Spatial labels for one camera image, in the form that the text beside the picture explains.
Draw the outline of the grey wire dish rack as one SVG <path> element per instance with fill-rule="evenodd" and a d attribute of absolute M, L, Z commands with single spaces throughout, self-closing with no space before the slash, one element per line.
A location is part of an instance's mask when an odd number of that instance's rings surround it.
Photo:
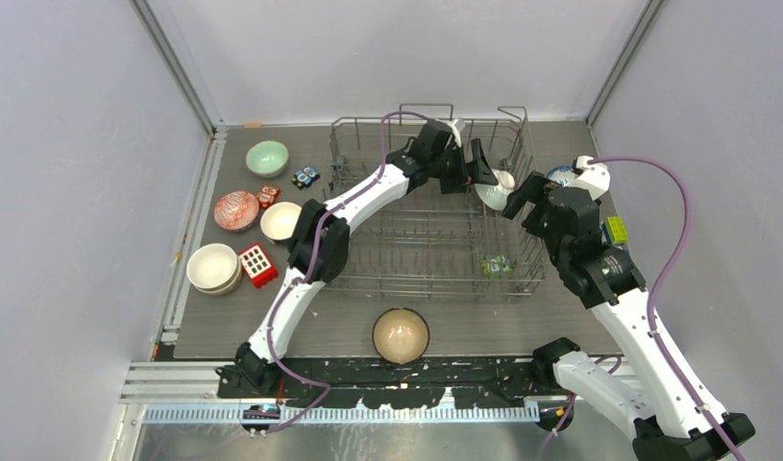
<path fill-rule="evenodd" d="M 456 116 L 448 103 L 402 103 L 399 111 L 386 122 L 352 115 L 331 123 L 332 171 L 324 198 L 346 192 L 373 173 L 381 149 L 401 149 L 425 117 Z M 355 230 L 348 264 L 327 288 L 366 297 L 496 302 L 528 297 L 545 279 L 547 263 L 542 242 L 521 226 L 529 210 L 525 206 L 507 220 L 485 206 L 474 189 L 443 195 L 431 180 Z M 514 271 L 486 278 L 479 264 L 489 255 L 507 256 Z"/>

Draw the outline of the pale green celadon bowl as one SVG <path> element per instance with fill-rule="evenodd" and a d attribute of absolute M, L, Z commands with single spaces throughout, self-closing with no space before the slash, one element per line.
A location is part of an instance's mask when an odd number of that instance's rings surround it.
<path fill-rule="evenodd" d="M 285 170 L 288 160 L 288 148 L 274 140 L 259 142 L 245 156 L 245 164 L 248 170 L 256 176 L 265 179 L 279 176 Z"/>

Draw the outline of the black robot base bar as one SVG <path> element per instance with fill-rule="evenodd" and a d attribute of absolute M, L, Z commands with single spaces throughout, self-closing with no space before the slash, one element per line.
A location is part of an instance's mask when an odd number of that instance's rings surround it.
<path fill-rule="evenodd" d="M 516 356 L 426 356 L 407 364 L 380 357 L 287 358 L 268 364 L 238 350 L 233 362 L 216 368 L 222 399 L 266 399 L 249 419 L 316 410 L 434 410 L 441 403 L 463 413 L 525 410 L 539 427 L 567 427 L 574 413 L 568 392 L 538 376 L 528 359 Z"/>

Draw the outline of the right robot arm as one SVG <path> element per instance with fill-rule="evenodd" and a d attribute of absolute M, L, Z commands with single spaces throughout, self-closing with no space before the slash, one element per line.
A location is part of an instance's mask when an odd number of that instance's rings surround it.
<path fill-rule="evenodd" d="M 606 328 L 642 386 L 632 389 L 562 337 L 534 350 L 535 387 L 589 401 L 625 434 L 639 460 L 719 460 L 752 438 L 750 418 L 727 411 L 666 339 L 639 269 L 604 240 L 598 196 L 581 182 L 560 185 L 532 172 L 508 196 L 504 217 L 527 203 L 534 207 L 523 228 L 543 240 L 564 286 Z"/>

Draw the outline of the teal and white bowl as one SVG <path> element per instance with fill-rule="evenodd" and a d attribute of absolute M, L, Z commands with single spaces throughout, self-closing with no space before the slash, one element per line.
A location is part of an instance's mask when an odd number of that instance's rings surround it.
<path fill-rule="evenodd" d="M 276 203 L 263 212 L 260 230 L 269 241 L 285 243 L 293 236 L 301 211 L 302 208 L 295 203 Z"/>

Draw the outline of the light green striped bowl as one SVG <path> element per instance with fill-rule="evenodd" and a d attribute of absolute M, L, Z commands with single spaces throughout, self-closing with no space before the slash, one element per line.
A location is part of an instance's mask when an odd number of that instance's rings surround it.
<path fill-rule="evenodd" d="M 495 211 L 503 211 L 509 194 L 516 188 L 515 179 L 504 170 L 494 169 L 493 173 L 498 181 L 496 185 L 477 183 L 474 189 L 485 206 Z"/>

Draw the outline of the dark teal painted bowl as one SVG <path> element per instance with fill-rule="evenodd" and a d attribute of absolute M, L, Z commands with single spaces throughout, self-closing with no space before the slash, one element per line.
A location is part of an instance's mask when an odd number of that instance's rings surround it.
<path fill-rule="evenodd" d="M 419 359 L 426 352 L 429 340 L 428 323 L 417 311 L 409 308 L 392 308 L 383 312 L 372 328 L 375 351 L 394 364 L 403 365 Z"/>

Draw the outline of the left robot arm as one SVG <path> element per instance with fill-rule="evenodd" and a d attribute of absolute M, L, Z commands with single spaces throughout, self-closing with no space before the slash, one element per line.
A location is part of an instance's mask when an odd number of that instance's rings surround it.
<path fill-rule="evenodd" d="M 383 152 L 378 168 L 351 189 L 323 203 L 307 201 L 289 240 L 281 288 L 250 338 L 236 350 L 234 366 L 241 384 L 265 398 L 281 378 L 280 363 L 308 306 L 345 268 L 352 233 L 385 206 L 435 179 L 443 194 L 498 180 L 482 142 L 463 142 L 458 119 L 427 119 L 417 135 L 393 152 Z"/>

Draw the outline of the beige bowl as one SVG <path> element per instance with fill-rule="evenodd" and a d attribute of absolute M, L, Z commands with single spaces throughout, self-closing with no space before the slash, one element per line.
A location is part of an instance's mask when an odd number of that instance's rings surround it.
<path fill-rule="evenodd" d="M 237 288 L 240 285 L 242 278 L 243 278 L 243 270 L 241 268 L 238 268 L 236 274 L 225 285 L 214 289 L 197 288 L 197 290 L 201 293 L 211 295 L 211 296 L 223 296 L 230 293 L 235 288 Z"/>
<path fill-rule="evenodd" d="M 233 248 L 211 243 L 196 250 L 186 264 L 185 273 L 197 289 L 213 291 L 227 285 L 240 273 L 240 262 Z"/>

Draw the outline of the blue floral white bowl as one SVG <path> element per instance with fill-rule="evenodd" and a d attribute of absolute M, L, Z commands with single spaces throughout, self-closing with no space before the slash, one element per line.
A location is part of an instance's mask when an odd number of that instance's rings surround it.
<path fill-rule="evenodd" d="M 575 172 L 574 168 L 570 165 L 560 165 L 554 167 L 547 173 L 547 178 L 549 180 L 557 184 L 560 184 L 561 186 L 568 185 L 570 182 L 574 181 L 577 177 L 578 174 Z"/>

